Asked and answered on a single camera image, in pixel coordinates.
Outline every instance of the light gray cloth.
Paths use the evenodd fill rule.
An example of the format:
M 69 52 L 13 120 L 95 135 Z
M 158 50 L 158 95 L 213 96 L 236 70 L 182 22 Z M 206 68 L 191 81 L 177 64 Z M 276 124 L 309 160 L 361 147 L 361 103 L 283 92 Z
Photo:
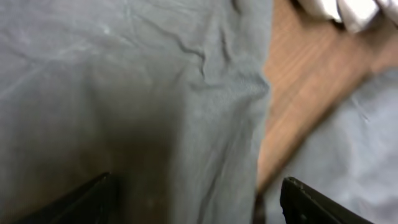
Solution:
M 285 223 L 282 178 L 293 176 L 374 223 L 398 223 L 398 70 L 361 85 L 309 135 L 266 193 L 267 223 Z
M 250 223 L 271 12 L 0 1 L 0 220 L 111 171 L 126 223 Z

